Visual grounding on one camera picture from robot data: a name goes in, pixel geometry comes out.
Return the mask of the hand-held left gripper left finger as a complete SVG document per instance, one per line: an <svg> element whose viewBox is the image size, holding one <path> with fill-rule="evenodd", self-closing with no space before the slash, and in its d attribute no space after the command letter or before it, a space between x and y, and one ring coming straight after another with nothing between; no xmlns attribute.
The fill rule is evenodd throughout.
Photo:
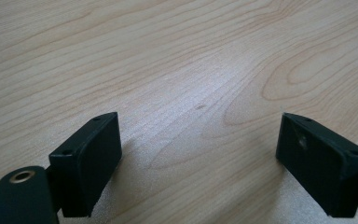
<svg viewBox="0 0 358 224"><path fill-rule="evenodd" d="M89 120L48 155L65 217L92 213L121 157L116 112Z"/></svg>

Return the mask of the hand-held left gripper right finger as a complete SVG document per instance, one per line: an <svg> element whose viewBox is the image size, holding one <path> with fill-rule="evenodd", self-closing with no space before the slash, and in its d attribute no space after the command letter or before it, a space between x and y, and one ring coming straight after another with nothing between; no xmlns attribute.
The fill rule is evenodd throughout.
<svg viewBox="0 0 358 224"><path fill-rule="evenodd" d="M313 119L284 113L278 161L330 217L358 209L358 146Z"/></svg>

